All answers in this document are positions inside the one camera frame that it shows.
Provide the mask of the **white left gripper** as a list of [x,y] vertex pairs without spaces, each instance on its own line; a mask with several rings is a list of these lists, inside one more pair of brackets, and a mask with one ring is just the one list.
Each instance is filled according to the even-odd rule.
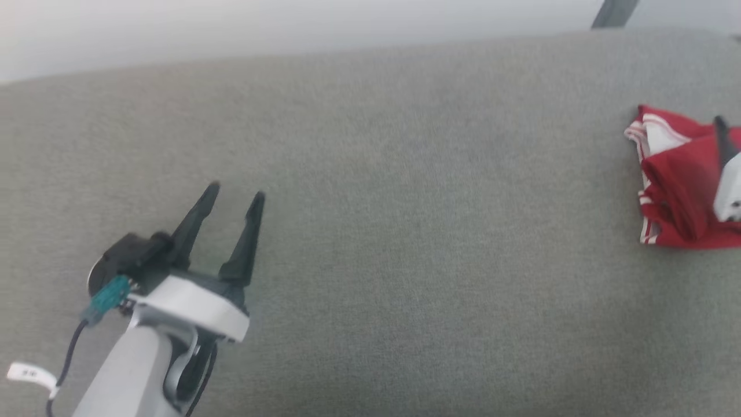
[[[211,214],[220,183],[214,181],[206,187],[193,208],[171,235],[170,266],[187,270],[190,254],[199,234],[202,222]],[[244,229],[229,260],[219,269],[219,278],[238,287],[251,285],[252,271],[262,224],[266,196],[257,192],[244,217]],[[192,325],[219,337],[243,342],[250,319],[239,309],[217,293],[184,278],[170,275],[148,295],[128,295],[135,302],[135,309],[128,324],[133,329],[151,313],[158,323]]]

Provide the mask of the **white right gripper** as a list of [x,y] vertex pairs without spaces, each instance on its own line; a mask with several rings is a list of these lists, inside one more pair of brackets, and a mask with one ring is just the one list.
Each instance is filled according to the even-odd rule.
[[731,139],[731,128],[722,116],[715,116],[713,126],[719,153],[721,176],[713,209],[720,222],[740,221],[740,153]]

